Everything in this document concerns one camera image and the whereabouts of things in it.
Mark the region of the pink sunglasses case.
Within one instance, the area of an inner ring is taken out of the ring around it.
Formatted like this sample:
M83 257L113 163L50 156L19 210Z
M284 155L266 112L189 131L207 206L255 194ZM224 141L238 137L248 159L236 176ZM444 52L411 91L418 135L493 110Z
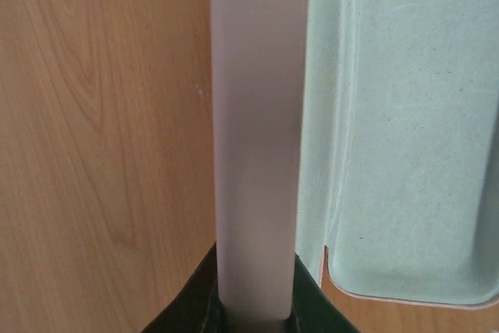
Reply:
M218 290L498 301L498 0L211 0Z

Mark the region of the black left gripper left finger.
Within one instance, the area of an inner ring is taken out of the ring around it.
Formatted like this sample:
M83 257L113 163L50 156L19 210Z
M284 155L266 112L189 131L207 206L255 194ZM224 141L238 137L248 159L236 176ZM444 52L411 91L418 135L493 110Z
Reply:
M146 333L215 333L225 330L218 296L216 246L212 246L179 294L145 328Z

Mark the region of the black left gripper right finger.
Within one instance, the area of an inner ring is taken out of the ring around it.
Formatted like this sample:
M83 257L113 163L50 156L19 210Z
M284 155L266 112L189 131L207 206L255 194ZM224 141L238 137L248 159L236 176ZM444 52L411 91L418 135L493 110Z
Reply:
M357 333L359 330L323 294L298 255L288 332Z

